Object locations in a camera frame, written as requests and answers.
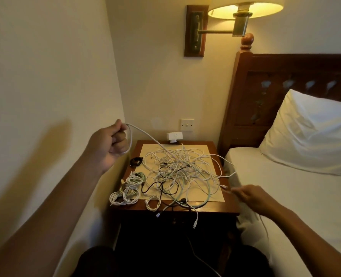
pillow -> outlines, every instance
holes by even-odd
[[[341,174],[341,102],[290,89],[260,150],[291,167]]]

fist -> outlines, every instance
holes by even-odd
[[[270,219],[283,208],[260,186],[247,185],[240,188],[232,188],[231,191],[254,212]]]
[[[92,134],[81,158],[105,173],[122,154],[128,151],[128,141],[124,132],[127,129],[127,125],[119,119],[113,125],[99,129]]]

bedpost finial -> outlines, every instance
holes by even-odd
[[[253,42],[254,35],[251,33],[246,33],[246,35],[241,38],[241,49],[249,51]]]

white bed sheet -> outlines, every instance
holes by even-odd
[[[307,172],[275,163],[258,148],[230,149],[225,164],[232,186],[260,185],[277,201],[293,210],[316,233],[341,252],[341,176]],[[262,218],[269,234],[246,205],[241,204],[239,228],[244,244],[269,257],[276,276],[311,276],[291,242],[270,219]]]

bedpost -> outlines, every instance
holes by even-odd
[[[252,58],[250,49],[253,42],[254,35],[247,33],[241,38],[241,49],[236,54],[232,82],[229,88],[227,106],[218,142],[218,152],[223,157],[228,153],[231,140],[233,139],[233,126],[236,120],[238,106],[242,99],[247,72],[250,68]]]

